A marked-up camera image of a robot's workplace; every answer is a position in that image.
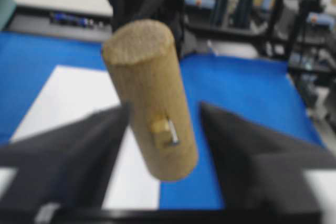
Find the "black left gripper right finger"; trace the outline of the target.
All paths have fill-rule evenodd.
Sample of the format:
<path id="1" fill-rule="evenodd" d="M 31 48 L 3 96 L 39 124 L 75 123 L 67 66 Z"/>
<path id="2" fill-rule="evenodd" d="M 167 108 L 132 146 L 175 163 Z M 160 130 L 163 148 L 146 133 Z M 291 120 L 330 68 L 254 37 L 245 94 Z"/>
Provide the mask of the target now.
<path id="1" fill-rule="evenodd" d="M 326 221 L 309 173 L 335 171 L 329 150 L 207 102 L 199 107 L 226 210 L 249 211 L 257 223 Z"/>

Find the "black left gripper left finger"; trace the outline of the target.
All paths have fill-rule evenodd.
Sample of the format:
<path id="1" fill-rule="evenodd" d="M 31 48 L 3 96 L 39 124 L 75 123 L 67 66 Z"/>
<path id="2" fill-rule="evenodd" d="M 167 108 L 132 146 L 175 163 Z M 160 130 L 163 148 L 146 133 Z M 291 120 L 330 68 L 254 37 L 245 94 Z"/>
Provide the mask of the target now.
<path id="1" fill-rule="evenodd" d="M 15 174 L 1 195 L 1 223 L 32 223 L 43 206 L 100 208 L 129 122 L 116 106 L 1 146 Z"/>

